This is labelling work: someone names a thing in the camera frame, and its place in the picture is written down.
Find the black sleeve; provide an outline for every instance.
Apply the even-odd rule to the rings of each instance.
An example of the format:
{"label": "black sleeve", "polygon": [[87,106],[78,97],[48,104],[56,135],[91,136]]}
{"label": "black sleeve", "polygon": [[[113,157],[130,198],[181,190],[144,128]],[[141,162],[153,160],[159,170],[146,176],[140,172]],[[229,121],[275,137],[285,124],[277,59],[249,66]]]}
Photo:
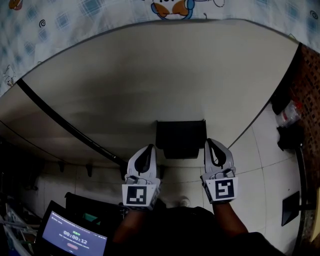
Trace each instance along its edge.
{"label": "black sleeve", "polygon": [[230,255],[284,256],[262,234],[257,232],[237,235],[230,241],[230,245]]}

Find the black rod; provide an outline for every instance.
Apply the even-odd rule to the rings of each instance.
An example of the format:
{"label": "black rod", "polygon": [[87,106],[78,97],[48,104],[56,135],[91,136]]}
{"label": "black rod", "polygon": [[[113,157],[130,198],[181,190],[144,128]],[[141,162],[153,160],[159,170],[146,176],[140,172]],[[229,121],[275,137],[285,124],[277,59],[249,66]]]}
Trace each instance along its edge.
{"label": "black rod", "polygon": [[116,163],[122,168],[127,168],[128,163],[121,158],[115,156],[111,152],[107,151],[105,148],[94,142],[92,139],[84,135],[82,132],[77,130],[74,126],[68,123],[63,117],[61,117],[57,112],[55,112],[47,103],[45,103],[21,78],[16,82],[16,84],[24,91],[26,95],[49,117],[51,117],[57,124],[66,129],[78,140],[92,148],[94,151],[100,153],[104,157],[108,158],[112,162]]}
{"label": "black rod", "polygon": [[316,208],[317,208],[316,203],[309,203],[309,204],[299,205],[298,210],[299,211],[310,211],[310,210],[315,210]]}

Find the white floor tile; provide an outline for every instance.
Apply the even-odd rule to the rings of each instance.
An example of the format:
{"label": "white floor tile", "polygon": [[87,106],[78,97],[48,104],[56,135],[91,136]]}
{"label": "white floor tile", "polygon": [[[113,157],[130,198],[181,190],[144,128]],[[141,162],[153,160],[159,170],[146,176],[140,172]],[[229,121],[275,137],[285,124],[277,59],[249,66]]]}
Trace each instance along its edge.
{"label": "white floor tile", "polygon": [[120,170],[116,168],[93,168],[92,176],[88,176],[85,166],[78,166],[76,179],[87,182],[102,182],[124,184],[125,181],[121,179]]}
{"label": "white floor tile", "polygon": [[299,216],[288,224],[281,226],[279,220],[273,222],[269,220],[265,228],[265,238],[278,250],[286,255],[291,255],[296,244],[300,225]]}
{"label": "white floor tile", "polygon": [[29,210],[40,218],[45,214],[45,176],[42,174],[35,182],[38,190],[26,190],[20,188],[20,199]]}
{"label": "white floor tile", "polygon": [[249,127],[232,145],[230,151],[237,174],[261,168],[259,151],[252,127]]}
{"label": "white floor tile", "polygon": [[166,167],[162,182],[164,184],[201,181],[200,167]]}
{"label": "white floor tile", "polygon": [[123,201],[121,184],[77,180],[75,194],[116,205]]}
{"label": "white floor tile", "polygon": [[62,207],[66,207],[65,195],[67,192],[75,193],[76,179],[65,178],[46,174],[44,185],[44,208],[47,207],[51,200],[55,201]]}
{"label": "white floor tile", "polygon": [[167,208],[179,206],[183,197],[190,200],[190,207],[203,207],[203,195],[201,181],[163,184],[159,198]]}
{"label": "white floor tile", "polygon": [[278,219],[281,224],[282,201],[301,191],[298,162],[295,157],[263,168],[266,195],[266,224]]}
{"label": "white floor tile", "polygon": [[66,164],[64,166],[64,171],[61,172],[57,162],[46,161],[42,172],[45,174],[60,176],[64,178],[75,178],[77,167],[77,165]]}
{"label": "white floor tile", "polygon": [[281,227],[282,201],[301,191],[299,167],[295,157],[263,168],[266,194],[265,238],[283,253],[293,250],[300,215]]}
{"label": "white floor tile", "polygon": [[[256,232],[266,225],[266,196],[262,169],[236,175],[238,177],[238,196],[231,206],[249,232]],[[205,190],[204,208],[213,212]]]}
{"label": "white floor tile", "polygon": [[259,149],[262,167],[278,163],[293,156],[292,152],[278,147],[276,115],[272,110],[264,110],[252,125]]}
{"label": "white floor tile", "polygon": [[272,104],[269,103],[268,105],[265,106],[264,110],[270,110],[270,111],[273,111],[272,110]]}

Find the cartoon print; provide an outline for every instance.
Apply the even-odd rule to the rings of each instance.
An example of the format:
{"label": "cartoon print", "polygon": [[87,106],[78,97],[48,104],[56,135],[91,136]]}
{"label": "cartoon print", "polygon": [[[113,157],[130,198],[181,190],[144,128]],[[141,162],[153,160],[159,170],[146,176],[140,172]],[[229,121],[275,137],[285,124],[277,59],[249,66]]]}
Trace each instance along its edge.
{"label": "cartoon print", "polygon": [[3,74],[3,78],[5,80],[5,83],[12,87],[15,83],[14,78],[16,77],[16,73],[14,72],[14,70],[12,69],[12,67],[9,65],[6,68],[6,71]]}
{"label": "cartoon print", "polygon": [[187,20],[192,17],[196,2],[213,1],[223,7],[225,0],[152,0],[151,10],[162,20]]}
{"label": "cartoon print", "polygon": [[22,2],[23,0],[10,0],[9,8],[18,11],[22,7]]}
{"label": "cartoon print", "polygon": [[317,14],[314,10],[311,10],[311,11],[310,11],[310,14],[311,14],[312,17],[314,17],[316,20],[318,19],[318,14]]}

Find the white panel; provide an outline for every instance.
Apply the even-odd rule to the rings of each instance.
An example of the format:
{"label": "white panel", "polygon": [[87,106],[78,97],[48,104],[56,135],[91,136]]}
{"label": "white panel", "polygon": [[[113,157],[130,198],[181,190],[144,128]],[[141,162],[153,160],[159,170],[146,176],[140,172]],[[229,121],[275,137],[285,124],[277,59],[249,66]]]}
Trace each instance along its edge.
{"label": "white panel", "polygon": [[[206,119],[208,137],[229,146],[268,101],[297,46],[241,20],[148,23],[79,44],[24,80],[76,128],[128,159],[155,143],[156,120]],[[1,120],[73,162],[96,160],[39,120],[25,96],[14,99],[15,87],[0,100]]]}

